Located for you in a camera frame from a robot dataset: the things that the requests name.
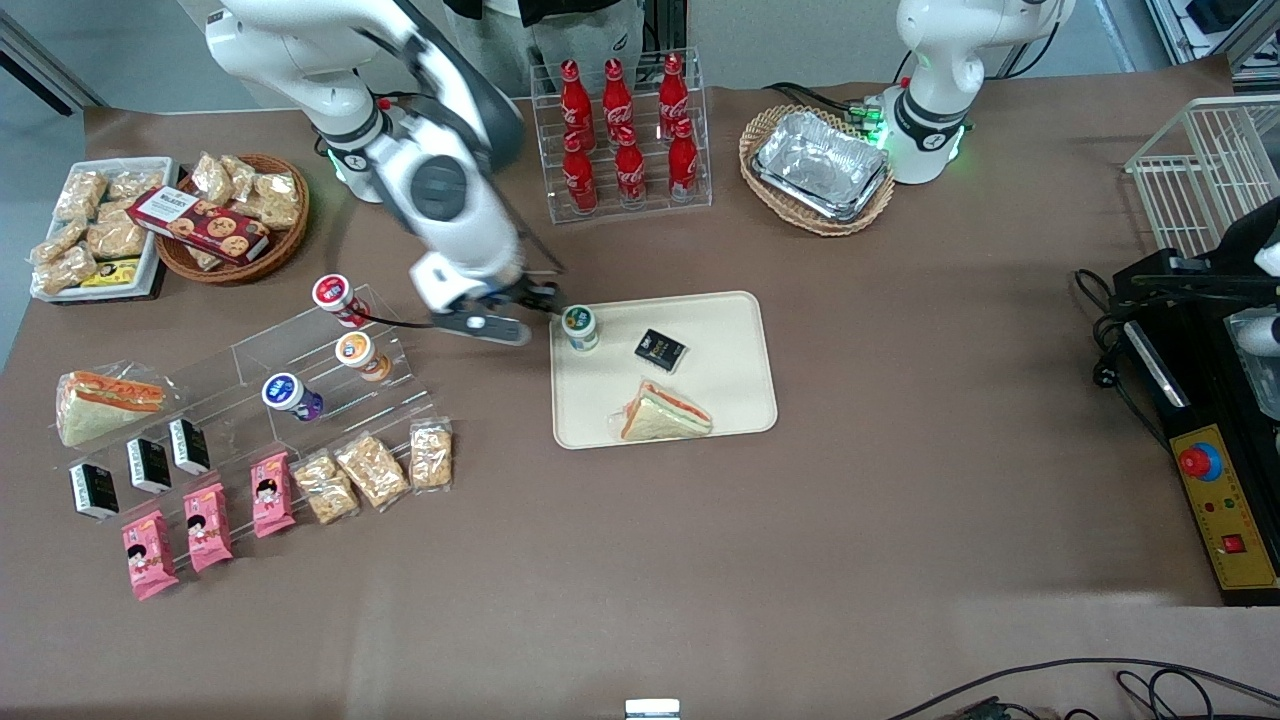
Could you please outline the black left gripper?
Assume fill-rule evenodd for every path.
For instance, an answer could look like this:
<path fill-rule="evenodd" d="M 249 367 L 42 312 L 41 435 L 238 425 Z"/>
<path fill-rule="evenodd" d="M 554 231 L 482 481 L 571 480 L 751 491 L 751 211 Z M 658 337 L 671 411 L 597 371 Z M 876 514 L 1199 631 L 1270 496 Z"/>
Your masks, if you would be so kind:
<path fill-rule="evenodd" d="M 1212 293 L 1192 278 L 1207 277 L 1222 293 L 1240 296 L 1256 307 L 1277 307 L 1277 277 L 1257 264 L 1260 251 L 1277 249 L 1277 232 L 1225 234 L 1204 260 L 1181 255 L 1149 255 L 1132 265 L 1135 304 L 1180 302 Z"/>

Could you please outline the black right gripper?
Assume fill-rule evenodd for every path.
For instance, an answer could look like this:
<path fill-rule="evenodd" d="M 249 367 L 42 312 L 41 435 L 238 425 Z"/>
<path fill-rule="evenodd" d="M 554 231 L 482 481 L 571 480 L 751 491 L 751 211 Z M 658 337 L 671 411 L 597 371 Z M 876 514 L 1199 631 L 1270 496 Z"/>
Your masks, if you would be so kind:
<path fill-rule="evenodd" d="M 521 275 L 513 283 L 502 287 L 481 284 L 472 292 L 470 315 L 477 318 L 503 316 L 508 306 L 522 307 L 548 316 L 561 316 L 567 307 L 558 283 L 541 284 L 531 275 Z"/>

